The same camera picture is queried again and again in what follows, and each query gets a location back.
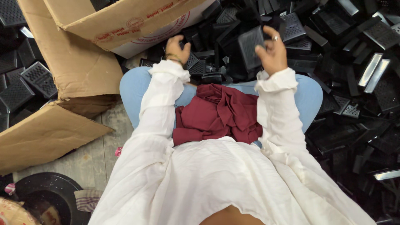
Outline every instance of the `lap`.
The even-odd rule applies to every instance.
[[[150,67],[137,67],[127,72],[120,83],[120,93],[126,113],[134,128],[139,125],[140,104],[146,92],[151,76],[148,73]],[[319,84],[308,76],[296,74],[299,83],[294,95],[297,109],[300,112],[300,120],[303,123],[303,132],[311,125],[322,104],[322,89]],[[245,94],[258,93],[254,90],[256,81],[239,84],[230,84],[228,87],[236,88]],[[175,106],[186,106],[196,95],[196,87],[184,84],[184,91],[176,100]]]

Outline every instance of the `white sleeve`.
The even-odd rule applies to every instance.
[[[271,160],[311,224],[369,225],[375,222],[322,170],[306,149],[294,94],[295,72],[287,68],[255,90],[262,153]]]
[[[139,126],[133,131],[112,170],[89,225],[149,224],[152,202],[173,151],[175,100],[189,72],[170,60],[149,70]]]

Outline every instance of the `maroon cloth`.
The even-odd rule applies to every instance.
[[[176,108],[175,146],[224,136],[248,144],[256,141],[262,135],[257,98],[218,84],[198,86],[190,104]]]

